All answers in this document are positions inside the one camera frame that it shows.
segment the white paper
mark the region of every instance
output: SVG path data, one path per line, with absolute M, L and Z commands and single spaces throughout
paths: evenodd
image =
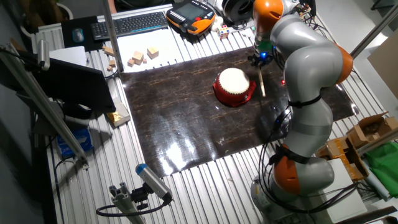
M 81 66 L 86 66 L 87 64 L 86 52 L 83 46 L 50 51 L 50 58 Z

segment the cardboard box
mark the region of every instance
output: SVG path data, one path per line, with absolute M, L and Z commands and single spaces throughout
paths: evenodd
M 118 127 L 126 122 L 128 122 L 131 117 L 126 108 L 126 106 L 121 102 L 119 98 L 113 100 L 116 111 L 114 113 L 108 113 L 109 120 L 113 123 L 115 127 Z
M 347 137 L 328 141 L 315 155 L 326 160 L 340 158 L 353 181 L 362 180 L 369 175 L 359 154 Z
M 348 139 L 355 149 L 359 149 L 398 128 L 395 117 L 383 118 L 386 113 L 388 112 L 364 118 L 347 132 Z

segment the small wooden cube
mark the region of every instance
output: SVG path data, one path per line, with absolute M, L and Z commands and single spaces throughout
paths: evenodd
M 144 60 L 144 54 L 136 51 L 136 52 L 134 52 L 132 59 L 136 62 L 137 65 L 140 65 L 142 63 L 142 61 Z
M 128 62 L 127 62 L 127 65 L 128 66 L 130 66 L 130 67 L 132 67 L 133 65 L 134 65 L 134 60 L 133 59 L 130 59 Z
M 147 49 L 147 51 L 148 51 L 148 56 L 150 57 L 150 59 L 154 59 L 157 56 L 159 56 L 159 51 L 157 50 L 156 47 L 149 47 Z
M 112 49 L 112 48 L 110 48 L 110 47 L 105 47 L 104 52 L 105 52 L 105 54 L 114 57 L 113 49 Z
M 112 68 L 116 68 L 116 62 L 114 60 L 109 61 L 109 66 Z

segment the black keyboard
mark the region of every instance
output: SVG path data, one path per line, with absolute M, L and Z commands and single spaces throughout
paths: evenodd
M 154 12 L 139 16 L 131 16 L 122 19 L 113 20 L 116 36 L 140 34 L 157 29 L 167 28 L 166 17 L 163 12 Z M 99 22 L 91 25 L 94 40 L 109 39 L 105 22 Z

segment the metal pole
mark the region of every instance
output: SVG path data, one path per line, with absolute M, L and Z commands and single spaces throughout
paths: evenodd
M 357 149 L 356 151 L 358 152 L 358 154 L 360 156 L 362 156 L 363 154 L 365 154 L 369 151 L 372 151 L 373 149 L 375 149 L 389 141 L 392 141 L 396 138 L 398 138 L 398 129 L 390 131 L 389 133 L 381 136 L 380 138 L 376 139 L 375 141 L 362 146 L 361 148 Z
M 118 73 L 121 74 L 123 72 L 123 63 L 122 58 L 120 56 L 118 40 L 116 38 L 116 31 L 114 29 L 111 9 L 109 8 L 108 0 L 102 0 L 104 7 L 104 18 L 106 29 L 108 30 L 109 38 L 111 39 L 113 54 L 116 59 L 116 65 L 118 65 Z
M 390 11 L 383 17 L 383 20 L 376 25 L 373 30 L 355 47 L 351 52 L 351 56 L 355 59 L 377 35 L 398 15 L 398 4 L 396 4 Z
M 11 44 L 7 44 L 6 49 L 14 54 L 18 54 Z M 43 89 L 37 83 L 34 76 L 30 72 L 25 71 L 23 64 L 15 56 L 0 52 L 0 60 L 4 62 L 7 68 L 15 76 L 16 80 L 22 85 L 27 94 L 43 112 L 51 125 L 59 135 L 61 135 L 75 155 L 81 160 L 83 167 L 88 168 L 88 165 L 86 164 L 87 157 L 84 150 L 81 148 L 68 126 L 63 122 L 62 118 L 50 106 L 48 97 L 45 95 Z

